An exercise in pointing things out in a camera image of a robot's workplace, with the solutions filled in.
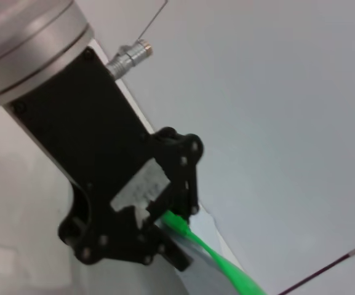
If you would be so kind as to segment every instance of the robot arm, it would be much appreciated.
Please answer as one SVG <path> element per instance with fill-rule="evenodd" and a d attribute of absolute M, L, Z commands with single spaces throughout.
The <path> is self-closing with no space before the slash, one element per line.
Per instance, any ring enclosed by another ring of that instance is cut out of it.
<path fill-rule="evenodd" d="M 148 265 L 187 255 L 156 224 L 197 213 L 203 145 L 172 128 L 149 134 L 115 80 L 151 54 L 144 41 L 104 65 L 74 1 L 0 1 L 0 106 L 69 179 L 74 200 L 58 230 L 85 264 Z"/>

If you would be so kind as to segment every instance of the white surface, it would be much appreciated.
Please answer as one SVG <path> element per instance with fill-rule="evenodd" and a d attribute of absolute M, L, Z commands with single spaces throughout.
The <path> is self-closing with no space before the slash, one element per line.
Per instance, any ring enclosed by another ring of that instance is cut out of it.
<path fill-rule="evenodd" d="M 355 256 L 331 268 L 301 286 L 290 295 L 352 295 L 355 294 Z"/>
<path fill-rule="evenodd" d="M 174 268 L 160 255 L 149 267 L 112 260 L 101 261 L 87 271 L 86 295 L 188 295 Z"/>
<path fill-rule="evenodd" d="M 203 139 L 200 198 L 248 273 L 277 294 L 353 249 L 355 1 L 170 1 L 144 38 L 128 87 Z"/>
<path fill-rule="evenodd" d="M 16 252 L 9 277 L 18 286 L 70 285 L 69 249 L 57 237 L 68 193 L 65 177 L 0 108 L 0 248 Z"/>

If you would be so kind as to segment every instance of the red thin rod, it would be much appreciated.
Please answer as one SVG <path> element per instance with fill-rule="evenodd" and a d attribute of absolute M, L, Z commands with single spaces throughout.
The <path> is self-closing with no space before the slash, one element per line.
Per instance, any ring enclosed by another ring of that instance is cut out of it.
<path fill-rule="evenodd" d="M 286 295 L 286 294 L 292 292 L 293 290 L 299 288 L 301 285 L 304 285 L 308 281 L 311 281 L 313 278 L 318 277 L 320 274 L 324 273 L 325 271 L 331 269 L 333 266 L 336 266 L 337 264 L 343 262 L 345 259 L 348 259 L 348 258 L 349 258 L 349 254 L 345 254 L 344 256 L 340 257 L 336 261 L 333 261 L 331 264 L 325 266 L 323 269 L 318 270 L 317 272 L 315 272 L 312 275 L 306 277 L 305 279 L 303 279 L 302 281 L 298 282 L 297 284 L 294 284 L 292 287 L 286 289 L 285 291 L 281 292 L 278 295 Z"/>

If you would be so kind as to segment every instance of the screw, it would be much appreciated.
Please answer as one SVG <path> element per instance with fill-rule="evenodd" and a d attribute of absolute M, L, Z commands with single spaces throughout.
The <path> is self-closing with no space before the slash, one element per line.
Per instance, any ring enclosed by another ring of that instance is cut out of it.
<path fill-rule="evenodd" d="M 165 253 L 165 245 L 164 244 L 160 244 L 158 246 L 158 253 Z"/>
<path fill-rule="evenodd" d="M 148 134 L 147 133 L 142 133 L 141 135 L 140 135 L 140 141 L 141 142 L 145 142 L 145 141 L 147 141 L 147 139 L 148 139 Z"/>
<path fill-rule="evenodd" d="M 146 242 L 146 238 L 144 235 L 138 235 L 138 240 L 139 240 L 139 242 L 142 242 L 142 243 Z"/>
<path fill-rule="evenodd" d="M 197 150 L 199 149 L 199 145 L 197 144 L 196 141 L 194 141 L 194 142 L 192 143 L 191 149 L 192 149 L 193 152 L 197 152 Z"/>
<path fill-rule="evenodd" d="M 98 242 L 99 245 L 106 246 L 109 243 L 109 237 L 107 235 L 101 235 Z"/>
<path fill-rule="evenodd" d="M 143 263 L 148 266 L 151 262 L 153 261 L 153 258 L 151 256 L 146 256 L 145 260 L 143 261 Z"/>
<path fill-rule="evenodd" d="M 18 101 L 12 105 L 12 109 L 16 114 L 24 114 L 27 111 L 27 106 L 24 102 Z"/>
<path fill-rule="evenodd" d="M 85 60 L 93 60 L 94 56 L 95 56 L 94 51 L 91 49 L 86 49 L 86 51 L 84 52 Z"/>
<path fill-rule="evenodd" d="M 195 215 L 195 214 L 197 214 L 199 212 L 199 208 L 197 207 L 197 206 L 193 206 L 192 208 L 191 208 L 191 214 L 192 215 Z"/>
<path fill-rule="evenodd" d="M 72 237 L 67 237 L 67 238 L 65 238 L 65 243 L 66 243 L 69 247 L 72 247 L 72 246 L 73 246 L 73 239 L 72 239 Z"/>
<path fill-rule="evenodd" d="M 91 257 L 91 249 L 90 248 L 84 248 L 83 252 L 81 253 L 81 257 L 84 260 L 88 260 Z"/>
<path fill-rule="evenodd" d="M 188 164 L 188 159 L 187 159 L 187 157 L 181 157 L 181 158 L 180 158 L 180 165 L 181 165 L 181 166 L 187 166 L 187 164 Z"/>

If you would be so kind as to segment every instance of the cable connector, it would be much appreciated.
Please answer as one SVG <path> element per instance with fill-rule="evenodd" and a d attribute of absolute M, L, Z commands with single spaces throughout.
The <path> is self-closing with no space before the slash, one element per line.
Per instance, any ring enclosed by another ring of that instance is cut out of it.
<path fill-rule="evenodd" d="M 118 80 L 152 54 L 152 46 L 145 40 L 138 40 L 132 46 L 121 46 L 119 52 L 106 67 L 114 80 Z"/>

